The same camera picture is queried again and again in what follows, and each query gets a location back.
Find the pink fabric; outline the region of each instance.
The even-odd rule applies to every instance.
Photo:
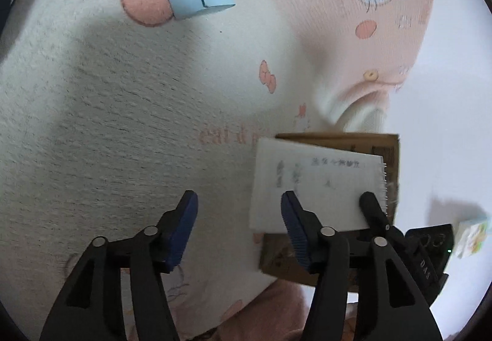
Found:
[[[210,340],[298,340],[306,323],[307,313],[301,287],[277,280],[244,309],[223,322]]]
[[[315,102],[331,124],[353,103],[388,105],[415,63],[433,0],[272,0],[319,72]],[[367,79],[365,73],[375,72]],[[372,94],[369,100],[364,96]]]

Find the cardboard box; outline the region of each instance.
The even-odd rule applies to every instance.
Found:
[[[398,135],[371,133],[284,133],[276,138],[298,143],[380,155],[385,163],[388,189],[387,215],[394,222],[398,203],[399,139]],[[318,275],[310,275],[296,260],[294,250],[286,234],[265,234],[260,258],[263,273],[300,284],[315,286]],[[349,271],[349,291],[357,292],[356,270]]]

